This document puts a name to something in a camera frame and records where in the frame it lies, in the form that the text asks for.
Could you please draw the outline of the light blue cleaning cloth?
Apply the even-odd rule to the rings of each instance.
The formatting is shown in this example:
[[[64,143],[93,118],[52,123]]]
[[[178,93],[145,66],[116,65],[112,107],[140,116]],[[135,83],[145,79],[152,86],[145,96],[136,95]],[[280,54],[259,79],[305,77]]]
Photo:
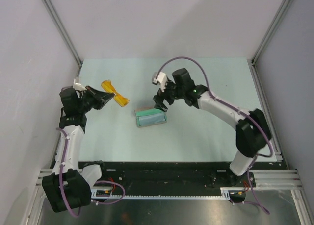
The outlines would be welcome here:
[[[138,123],[140,126],[155,125],[165,121],[165,116],[163,114],[154,114],[148,116],[138,117]]]

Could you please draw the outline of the yellow sunglasses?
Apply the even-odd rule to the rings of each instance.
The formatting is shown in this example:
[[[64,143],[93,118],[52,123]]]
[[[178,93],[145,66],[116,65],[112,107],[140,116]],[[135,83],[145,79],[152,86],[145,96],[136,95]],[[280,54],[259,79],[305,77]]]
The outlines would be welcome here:
[[[114,86],[112,85],[110,80],[105,80],[101,83],[101,87],[109,93],[113,93],[114,97],[113,99],[115,102],[120,106],[120,107],[125,107],[126,105],[129,104],[130,100],[124,96],[122,96],[120,93],[116,91]]]

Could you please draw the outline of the grey glasses case green lining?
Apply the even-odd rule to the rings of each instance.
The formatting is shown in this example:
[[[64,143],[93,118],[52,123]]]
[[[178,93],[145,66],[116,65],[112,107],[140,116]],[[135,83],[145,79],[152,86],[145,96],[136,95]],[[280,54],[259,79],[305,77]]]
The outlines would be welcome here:
[[[164,124],[167,122],[166,113],[153,107],[139,108],[134,111],[138,128]]]

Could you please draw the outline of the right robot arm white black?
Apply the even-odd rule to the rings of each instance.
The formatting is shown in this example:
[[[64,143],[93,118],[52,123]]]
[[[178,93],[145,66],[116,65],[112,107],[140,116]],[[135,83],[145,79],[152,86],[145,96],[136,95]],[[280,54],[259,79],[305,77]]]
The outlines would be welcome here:
[[[260,109],[249,111],[234,107],[209,92],[204,85],[195,85],[187,69],[182,68],[172,73],[170,80],[163,72],[156,72],[152,83],[159,86],[154,95],[154,107],[163,112],[168,108],[164,102],[172,105],[175,100],[184,100],[188,106],[207,111],[226,122],[235,130],[237,152],[226,170],[226,180],[231,186],[238,186],[244,181],[244,174],[260,156],[260,150],[271,146],[271,131],[264,113]]]

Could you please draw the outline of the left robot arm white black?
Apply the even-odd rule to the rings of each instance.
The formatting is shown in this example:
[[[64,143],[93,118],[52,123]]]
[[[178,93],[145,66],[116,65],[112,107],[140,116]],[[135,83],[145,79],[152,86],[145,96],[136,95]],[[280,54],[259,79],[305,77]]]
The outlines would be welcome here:
[[[62,108],[58,131],[60,140],[55,165],[50,175],[43,177],[42,187],[56,213],[73,213],[91,202],[94,184],[102,186],[108,181],[108,173],[97,164],[79,169],[79,153],[87,124],[86,114],[102,109],[114,97],[114,93],[96,90],[90,86],[74,85],[59,93]]]

